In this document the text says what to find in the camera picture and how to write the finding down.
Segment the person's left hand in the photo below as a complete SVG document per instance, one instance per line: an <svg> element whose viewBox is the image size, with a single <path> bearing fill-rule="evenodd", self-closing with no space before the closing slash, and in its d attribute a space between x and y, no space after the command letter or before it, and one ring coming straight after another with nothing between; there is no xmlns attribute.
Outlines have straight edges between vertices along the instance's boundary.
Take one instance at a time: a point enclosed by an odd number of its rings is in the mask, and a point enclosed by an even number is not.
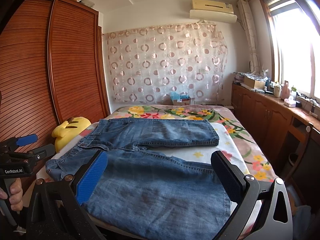
<svg viewBox="0 0 320 240"><path fill-rule="evenodd" d="M9 202L11 205L11 209L13 211L21 211L23 209L23 190L22 183L20 178L16 178L15 181L10 185L10 193Z"/></svg>

